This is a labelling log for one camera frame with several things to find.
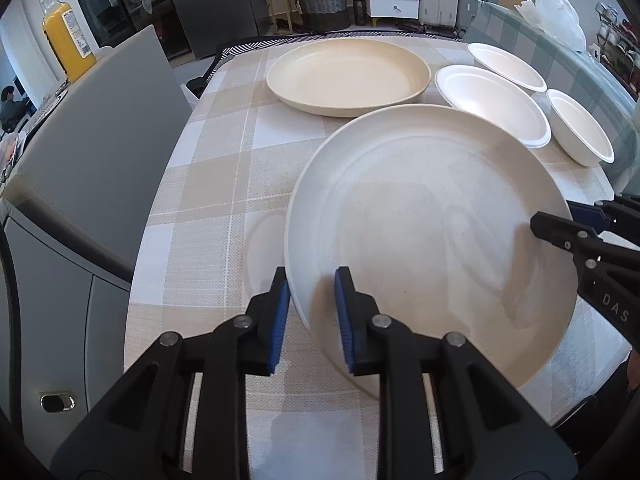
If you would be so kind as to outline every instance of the glass cabinet door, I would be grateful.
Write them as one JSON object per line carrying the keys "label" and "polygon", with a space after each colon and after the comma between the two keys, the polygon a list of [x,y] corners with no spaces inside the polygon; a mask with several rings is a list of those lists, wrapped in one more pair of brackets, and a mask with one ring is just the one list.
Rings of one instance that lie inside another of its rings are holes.
{"label": "glass cabinet door", "polygon": [[100,46],[115,46],[153,25],[166,56],[190,52],[171,0],[78,0]]}

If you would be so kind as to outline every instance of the juice bottle label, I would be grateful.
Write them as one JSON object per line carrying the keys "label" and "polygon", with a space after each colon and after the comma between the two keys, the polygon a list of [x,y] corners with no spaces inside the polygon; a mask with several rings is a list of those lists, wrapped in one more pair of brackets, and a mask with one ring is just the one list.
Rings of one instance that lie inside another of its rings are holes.
{"label": "juice bottle label", "polygon": [[71,34],[71,39],[74,40],[74,45],[78,49],[80,56],[85,58],[91,54],[91,47],[89,46],[89,43],[87,43],[87,40],[80,29],[80,25],[78,25],[78,20],[76,20],[76,15],[73,10],[65,10],[65,12],[62,13],[62,21],[65,22],[66,30]]}

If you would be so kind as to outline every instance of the beige plate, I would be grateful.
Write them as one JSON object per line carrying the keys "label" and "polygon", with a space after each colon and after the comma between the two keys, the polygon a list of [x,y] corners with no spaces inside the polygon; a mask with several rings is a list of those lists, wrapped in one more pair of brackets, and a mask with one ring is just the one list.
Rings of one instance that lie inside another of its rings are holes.
{"label": "beige plate", "polygon": [[[434,105],[377,110],[341,127],[293,190],[287,279],[298,313],[346,373],[334,272],[412,330],[464,333],[515,386],[558,347],[575,306],[571,254],[529,229],[570,218],[537,158],[498,126]],[[373,395],[378,378],[351,378]]]}
{"label": "beige plate", "polygon": [[410,103],[431,70],[413,52],[384,41],[338,38],[307,43],[277,60],[267,85],[281,101],[330,117],[358,117]]}

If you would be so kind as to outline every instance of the person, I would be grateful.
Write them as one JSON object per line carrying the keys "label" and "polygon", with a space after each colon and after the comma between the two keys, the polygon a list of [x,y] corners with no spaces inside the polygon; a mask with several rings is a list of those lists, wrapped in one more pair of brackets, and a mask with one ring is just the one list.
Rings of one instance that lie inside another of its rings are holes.
{"label": "person", "polygon": [[5,86],[0,92],[0,124],[6,132],[12,132],[27,112],[29,98],[14,101],[14,87]]}

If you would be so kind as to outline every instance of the thermos bottle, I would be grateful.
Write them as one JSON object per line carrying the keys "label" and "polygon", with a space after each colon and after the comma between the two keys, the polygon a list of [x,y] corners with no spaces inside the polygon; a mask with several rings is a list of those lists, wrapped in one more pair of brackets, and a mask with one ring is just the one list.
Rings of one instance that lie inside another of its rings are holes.
{"label": "thermos bottle", "polygon": [[367,0],[353,0],[353,17],[356,25],[367,25]]}

